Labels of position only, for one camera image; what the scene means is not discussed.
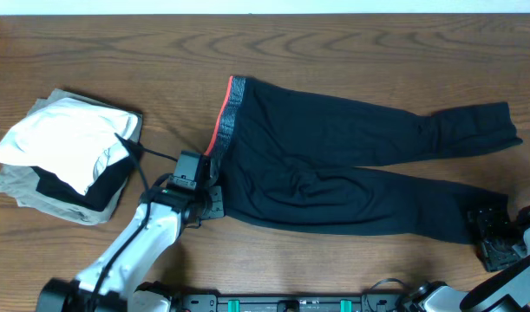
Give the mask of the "black leggings with red waistband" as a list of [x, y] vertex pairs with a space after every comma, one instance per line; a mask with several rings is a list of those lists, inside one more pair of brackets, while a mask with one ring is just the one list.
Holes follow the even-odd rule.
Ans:
[[519, 144], [505, 102], [421, 116], [233, 76], [206, 153], [219, 163], [226, 215], [248, 224], [471, 244], [473, 214], [505, 211], [507, 195], [387, 166]]

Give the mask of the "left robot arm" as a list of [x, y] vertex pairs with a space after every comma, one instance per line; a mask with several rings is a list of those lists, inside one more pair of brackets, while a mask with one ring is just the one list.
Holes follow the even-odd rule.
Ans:
[[223, 217], [218, 175], [214, 159], [182, 152], [174, 171], [142, 193], [133, 219], [118, 238], [72, 281], [49, 280], [36, 310], [180, 311], [180, 296], [145, 277], [183, 230]]

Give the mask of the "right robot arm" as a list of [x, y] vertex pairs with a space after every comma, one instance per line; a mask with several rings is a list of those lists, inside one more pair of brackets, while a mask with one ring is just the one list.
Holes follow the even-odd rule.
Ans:
[[512, 221], [505, 211], [485, 210], [470, 217], [480, 239], [478, 258], [494, 276], [468, 292], [446, 283], [425, 283], [402, 299], [400, 311], [529, 311], [530, 205]]

